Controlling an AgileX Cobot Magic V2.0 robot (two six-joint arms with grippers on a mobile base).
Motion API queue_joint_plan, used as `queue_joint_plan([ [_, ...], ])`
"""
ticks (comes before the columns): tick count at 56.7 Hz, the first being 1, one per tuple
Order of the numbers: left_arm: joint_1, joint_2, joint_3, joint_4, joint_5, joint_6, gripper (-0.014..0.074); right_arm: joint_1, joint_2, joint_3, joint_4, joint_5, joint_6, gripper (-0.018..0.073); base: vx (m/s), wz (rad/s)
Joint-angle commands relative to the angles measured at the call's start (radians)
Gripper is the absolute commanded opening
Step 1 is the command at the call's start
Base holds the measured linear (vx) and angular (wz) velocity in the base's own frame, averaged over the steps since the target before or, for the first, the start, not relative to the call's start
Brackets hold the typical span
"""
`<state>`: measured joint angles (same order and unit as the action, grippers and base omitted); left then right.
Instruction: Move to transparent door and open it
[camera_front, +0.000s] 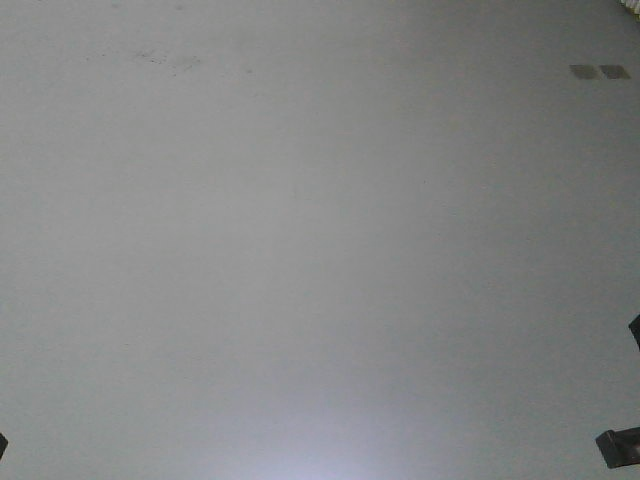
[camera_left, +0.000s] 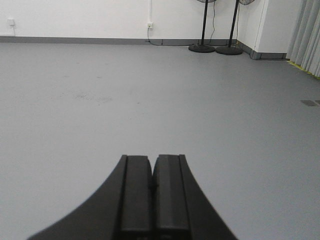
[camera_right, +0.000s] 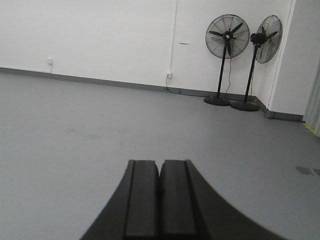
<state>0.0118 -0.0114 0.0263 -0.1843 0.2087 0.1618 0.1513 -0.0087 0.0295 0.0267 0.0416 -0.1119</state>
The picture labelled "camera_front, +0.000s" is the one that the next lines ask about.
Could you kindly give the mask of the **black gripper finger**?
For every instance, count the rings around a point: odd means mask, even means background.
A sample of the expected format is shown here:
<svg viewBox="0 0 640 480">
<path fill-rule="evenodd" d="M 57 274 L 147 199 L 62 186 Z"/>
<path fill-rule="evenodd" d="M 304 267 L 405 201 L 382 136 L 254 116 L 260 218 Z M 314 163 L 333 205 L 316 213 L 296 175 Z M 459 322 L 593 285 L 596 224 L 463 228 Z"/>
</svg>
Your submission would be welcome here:
<svg viewBox="0 0 640 480">
<path fill-rule="evenodd" d="M 595 443 L 609 469 L 639 464 L 639 428 L 607 430 L 596 437 Z"/>
</svg>

